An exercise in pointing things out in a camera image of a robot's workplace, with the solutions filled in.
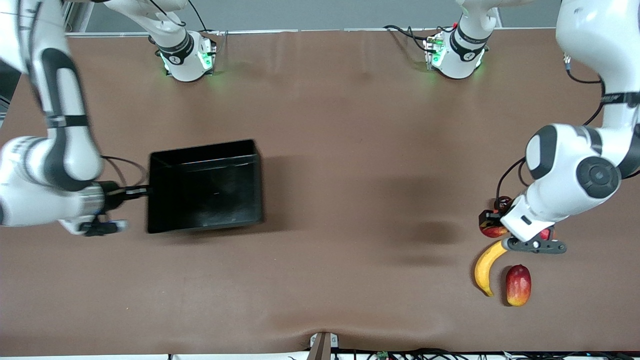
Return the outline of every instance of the metal bracket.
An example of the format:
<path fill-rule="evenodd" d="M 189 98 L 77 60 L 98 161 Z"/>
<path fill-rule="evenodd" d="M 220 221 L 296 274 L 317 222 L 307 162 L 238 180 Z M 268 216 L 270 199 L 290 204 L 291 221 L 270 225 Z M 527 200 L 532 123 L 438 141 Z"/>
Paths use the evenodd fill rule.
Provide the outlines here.
<path fill-rule="evenodd" d="M 317 338 L 317 336 L 319 334 L 320 333 L 318 332 L 318 333 L 314 334 L 311 337 L 311 340 L 309 341 L 309 347 L 314 347 L 314 342 L 316 342 L 316 338 Z M 329 333 L 329 335 L 331 336 L 330 337 L 330 339 L 331 339 L 331 342 L 330 342 L 331 343 L 331 347 L 332 348 L 337 348 L 338 347 L 338 336 L 336 334 L 332 334 L 332 333 Z"/>
<path fill-rule="evenodd" d="M 503 245 L 509 251 L 532 252 L 534 254 L 564 254 L 566 245 L 559 240 L 541 240 L 535 238 L 522 242 L 517 238 L 507 238 L 503 240 Z"/>
<path fill-rule="evenodd" d="M 424 46 L 424 48 L 428 50 L 424 52 L 424 59 L 426 60 L 428 71 L 435 70 L 433 66 L 434 61 L 439 63 L 439 60 L 440 60 L 439 56 L 441 56 L 440 51 L 444 48 L 442 44 L 443 44 L 442 32 L 439 32 L 432 37 L 427 37 L 427 40 L 422 41 L 422 46 Z M 437 54 L 438 58 L 434 58 L 434 54 L 432 53 L 432 51 L 435 51 L 438 53 Z"/>

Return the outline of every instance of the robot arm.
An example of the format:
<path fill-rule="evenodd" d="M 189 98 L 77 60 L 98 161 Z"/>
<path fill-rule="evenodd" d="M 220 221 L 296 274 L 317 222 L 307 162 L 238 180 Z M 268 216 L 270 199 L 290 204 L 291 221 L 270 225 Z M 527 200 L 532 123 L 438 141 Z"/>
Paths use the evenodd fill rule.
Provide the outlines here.
<path fill-rule="evenodd" d="M 556 39 L 606 85 L 602 127 L 551 124 L 527 144 L 533 184 L 501 218 L 527 241 L 609 199 L 640 166 L 640 0 L 564 0 Z"/>
<path fill-rule="evenodd" d="M 484 48 L 495 29 L 497 19 L 490 10 L 501 6 L 519 6 L 534 0 L 456 0 L 462 7 L 458 25 L 435 36 L 436 53 L 429 64 L 453 79 L 463 79 L 480 66 Z"/>
<path fill-rule="evenodd" d="M 149 32 L 164 67 L 175 79 L 194 81 L 213 71 L 215 43 L 196 31 L 185 30 L 173 13 L 183 9 L 187 0 L 109 0 L 104 4 Z"/>
<path fill-rule="evenodd" d="M 63 28 L 57 0 L 0 2 L 0 59 L 29 76 L 47 124 L 46 138 L 22 136 L 3 147 L 0 224 L 60 220 L 73 234 L 113 233 L 125 224 L 95 219 L 106 200 L 122 195 L 113 182 L 95 182 L 102 158 Z"/>

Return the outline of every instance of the brown table surface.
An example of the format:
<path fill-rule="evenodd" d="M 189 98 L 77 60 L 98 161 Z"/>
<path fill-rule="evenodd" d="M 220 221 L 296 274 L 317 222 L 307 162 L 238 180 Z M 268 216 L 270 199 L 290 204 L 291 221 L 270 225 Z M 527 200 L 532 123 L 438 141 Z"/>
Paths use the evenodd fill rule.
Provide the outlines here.
<path fill-rule="evenodd" d="M 637 181 L 558 225 L 566 254 L 500 258 L 496 297 L 472 281 L 500 175 L 541 126 L 581 124 L 598 103 L 552 30 L 497 31 L 461 81 L 377 31 L 230 35 L 194 83 L 165 77 L 146 38 L 70 44 L 104 154 L 147 163 L 254 138 L 267 221 L 149 235 L 136 200 L 113 213 L 131 228 L 104 238 L 2 228 L 1 355 L 285 352 L 317 331 L 374 350 L 639 348 Z M 44 134 L 22 79 L 1 143 Z M 512 174 L 503 192 L 520 190 Z M 507 307 L 501 278 L 520 263 L 531 299 Z"/>

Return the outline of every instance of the black box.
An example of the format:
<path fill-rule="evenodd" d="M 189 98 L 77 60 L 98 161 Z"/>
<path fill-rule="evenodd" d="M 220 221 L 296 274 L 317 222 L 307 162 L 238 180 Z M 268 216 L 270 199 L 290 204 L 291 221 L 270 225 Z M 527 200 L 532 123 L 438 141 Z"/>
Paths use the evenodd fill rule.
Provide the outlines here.
<path fill-rule="evenodd" d="M 262 219 L 262 168 L 253 140 L 150 155 L 149 233 L 239 227 Z"/>

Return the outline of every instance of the banana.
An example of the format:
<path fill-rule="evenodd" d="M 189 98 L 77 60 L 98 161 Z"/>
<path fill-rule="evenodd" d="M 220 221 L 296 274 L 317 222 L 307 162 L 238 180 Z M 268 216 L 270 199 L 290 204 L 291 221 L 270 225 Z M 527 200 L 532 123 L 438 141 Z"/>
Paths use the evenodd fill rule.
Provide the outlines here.
<path fill-rule="evenodd" d="M 502 246 L 502 240 L 498 240 L 480 255 L 476 263 L 476 270 L 474 271 L 476 284 L 486 293 L 486 296 L 493 296 L 489 280 L 491 266 L 505 252 L 507 250 Z"/>

